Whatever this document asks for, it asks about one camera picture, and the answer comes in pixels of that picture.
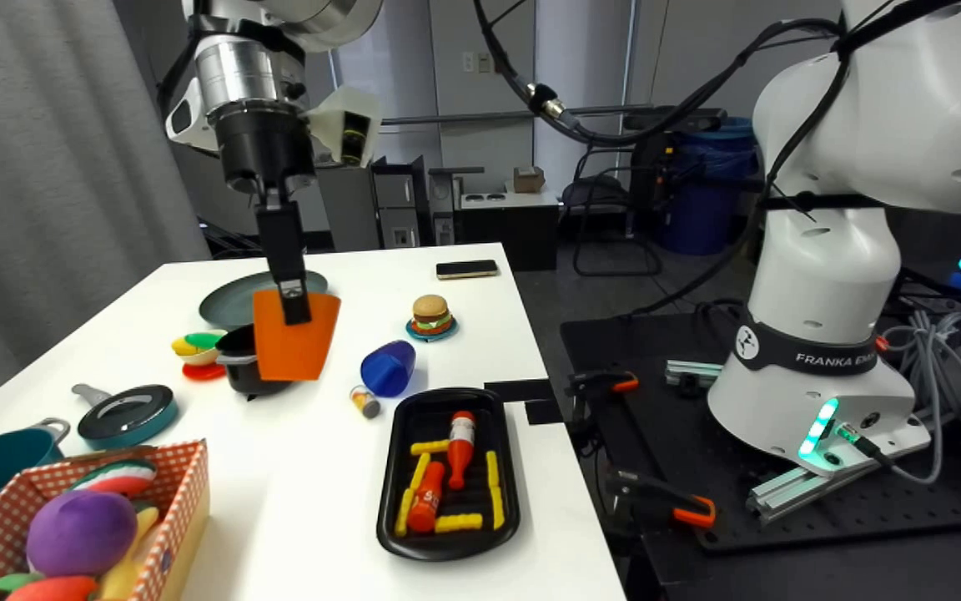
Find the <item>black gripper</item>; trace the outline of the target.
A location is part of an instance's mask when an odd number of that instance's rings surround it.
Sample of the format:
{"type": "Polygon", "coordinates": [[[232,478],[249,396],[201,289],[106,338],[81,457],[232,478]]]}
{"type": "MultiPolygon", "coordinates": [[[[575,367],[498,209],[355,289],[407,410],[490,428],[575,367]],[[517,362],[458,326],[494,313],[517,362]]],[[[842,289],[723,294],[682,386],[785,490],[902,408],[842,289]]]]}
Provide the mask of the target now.
{"type": "Polygon", "coordinates": [[[218,149],[229,189],[260,213],[263,257],[286,324],[308,324],[302,231],[294,183],[313,172],[308,120],[286,102],[229,102],[218,112],[218,149]]]}

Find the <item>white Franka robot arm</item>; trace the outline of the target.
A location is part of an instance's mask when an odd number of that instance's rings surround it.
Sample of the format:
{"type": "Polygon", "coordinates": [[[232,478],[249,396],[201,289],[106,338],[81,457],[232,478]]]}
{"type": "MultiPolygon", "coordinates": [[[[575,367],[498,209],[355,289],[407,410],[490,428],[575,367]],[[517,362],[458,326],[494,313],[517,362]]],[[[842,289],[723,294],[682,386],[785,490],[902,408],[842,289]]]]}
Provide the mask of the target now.
{"type": "MultiPolygon", "coordinates": [[[[367,32],[383,0],[180,0],[170,139],[219,161],[249,195],[273,289],[257,317],[311,332],[297,183],[319,147],[347,155],[273,66],[367,32]]],[[[902,252],[888,213],[961,213],[961,0],[842,0],[834,47],[755,102],[765,242],[707,410],[742,445],[813,475],[920,450],[912,383],[871,347],[902,252]]]]}

